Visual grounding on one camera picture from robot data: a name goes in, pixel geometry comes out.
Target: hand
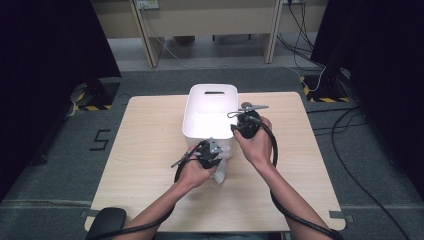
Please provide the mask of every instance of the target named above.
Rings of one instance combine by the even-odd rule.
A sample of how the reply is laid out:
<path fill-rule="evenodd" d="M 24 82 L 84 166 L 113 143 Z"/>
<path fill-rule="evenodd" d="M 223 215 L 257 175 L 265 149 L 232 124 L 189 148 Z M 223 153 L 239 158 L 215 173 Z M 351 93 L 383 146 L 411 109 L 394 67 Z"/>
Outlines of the hand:
<path fill-rule="evenodd" d="M 194 146 L 189 147 L 188 151 L 191 151 Z M 192 155 L 189 156 L 189 160 L 183 170 L 181 171 L 180 178 L 178 179 L 178 183 L 182 184 L 190 191 L 193 188 L 197 188 L 201 186 L 210 176 L 212 176 L 217 169 L 217 166 L 204 169 L 202 165 L 200 165 L 197 157 Z"/>
<path fill-rule="evenodd" d="M 262 122 L 272 129 L 271 122 L 261 117 Z M 239 143 L 246 159 L 257 168 L 263 164 L 270 164 L 270 157 L 272 152 L 272 143 L 266 131 L 261 127 L 256 135 L 251 139 L 245 139 L 241 133 L 234 130 L 234 137 Z"/>

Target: forearm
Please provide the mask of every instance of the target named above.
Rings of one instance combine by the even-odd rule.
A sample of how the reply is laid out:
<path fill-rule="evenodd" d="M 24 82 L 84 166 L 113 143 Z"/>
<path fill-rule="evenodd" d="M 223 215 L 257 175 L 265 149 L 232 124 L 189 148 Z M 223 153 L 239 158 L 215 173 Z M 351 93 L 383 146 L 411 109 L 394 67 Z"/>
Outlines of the forearm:
<path fill-rule="evenodd" d="M 164 194 L 162 194 L 162 196 L 138 214 L 131 222 L 125 225 L 124 228 L 137 227 L 160 219 L 165 216 L 188 191 L 189 189 L 182 184 L 174 183 Z M 159 225 L 136 233 L 121 235 L 115 239 L 150 240 L 153 238 L 158 228 Z"/>
<path fill-rule="evenodd" d="M 265 180 L 278 202 L 286 210 L 309 222 L 328 228 L 316 211 L 300 196 L 300 194 L 281 176 L 277 169 L 271 164 L 254 166 Z M 324 234 L 303 226 L 286 217 L 290 230 L 296 239 L 329 239 Z"/>

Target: wall outlet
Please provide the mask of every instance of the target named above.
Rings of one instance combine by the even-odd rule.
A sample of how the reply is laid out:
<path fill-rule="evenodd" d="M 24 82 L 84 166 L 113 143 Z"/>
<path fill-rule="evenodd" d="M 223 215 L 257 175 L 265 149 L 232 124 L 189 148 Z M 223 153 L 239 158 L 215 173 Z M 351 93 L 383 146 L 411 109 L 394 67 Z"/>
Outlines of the wall outlet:
<path fill-rule="evenodd" d="M 292 0 L 292 5 L 294 5 L 294 4 L 302 4 L 304 2 L 305 2 L 305 0 Z M 289 5 L 289 1 L 288 0 L 283 0 L 283 4 L 284 5 Z"/>
<path fill-rule="evenodd" d="M 139 10 L 159 9 L 158 0 L 137 0 Z"/>

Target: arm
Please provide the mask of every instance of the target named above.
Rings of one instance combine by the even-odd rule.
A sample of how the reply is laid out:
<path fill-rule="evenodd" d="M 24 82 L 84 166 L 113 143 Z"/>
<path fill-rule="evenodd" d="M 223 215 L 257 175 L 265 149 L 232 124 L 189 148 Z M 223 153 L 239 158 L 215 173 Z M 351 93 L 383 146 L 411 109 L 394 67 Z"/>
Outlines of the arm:
<path fill-rule="evenodd" d="M 152 223 L 172 209 L 172 207 L 192 189 L 202 185 L 214 174 L 216 167 L 203 169 L 199 161 L 189 161 L 181 171 L 180 178 L 150 206 L 138 214 L 124 228 L 136 227 Z M 150 240 L 156 234 L 159 226 L 146 229 L 144 231 L 121 235 L 114 239 L 137 239 Z"/>
<path fill-rule="evenodd" d="M 262 122 L 270 129 L 272 128 L 272 124 L 267 118 L 262 117 Z M 329 229 L 315 210 L 290 186 L 274 165 L 272 165 L 270 161 L 272 143 L 265 130 L 262 128 L 259 129 L 252 139 L 243 138 L 236 130 L 234 131 L 234 137 L 240 144 L 246 159 L 258 171 L 278 202 L 285 209 L 305 220 Z M 289 218 L 286 218 L 286 220 L 296 239 L 330 239 L 324 234 L 303 226 Z"/>

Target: gray carpet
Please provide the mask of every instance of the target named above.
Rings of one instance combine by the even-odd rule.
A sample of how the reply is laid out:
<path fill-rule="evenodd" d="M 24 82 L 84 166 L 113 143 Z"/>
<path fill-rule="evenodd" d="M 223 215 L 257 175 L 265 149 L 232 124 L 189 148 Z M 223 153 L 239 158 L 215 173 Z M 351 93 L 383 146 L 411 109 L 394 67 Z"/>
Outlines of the gray carpet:
<path fill-rule="evenodd" d="M 226 83 L 239 92 L 295 91 L 309 111 L 348 108 L 357 103 L 311 103 L 304 97 L 298 75 L 286 68 L 199 69 L 123 72 L 111 110 L 77 111 L 63 122 L 46 152 L 47 164 L 28 166 L 0 205 L 0 239 L 84 239 L 85 219 L 106 164 L 126 104 L 131 96 L 188 94 L 199 83 Z M 345 239 L 403 239 L 387 215 L 343 169 L 327 134 L 345 111 L 311 112 L 311 125 L 344 214 Z M 340 123 L 366 123 L 356 110 Z M 98 130 L 108 139 L 93 142 Z M 395 168 L 391 156 L 371 124 L 351 126 L 335 135 L 340 155 L 351 173 L 401 224 L 411 239 L 424 239 L 424 203 L 409 179 Z"/>

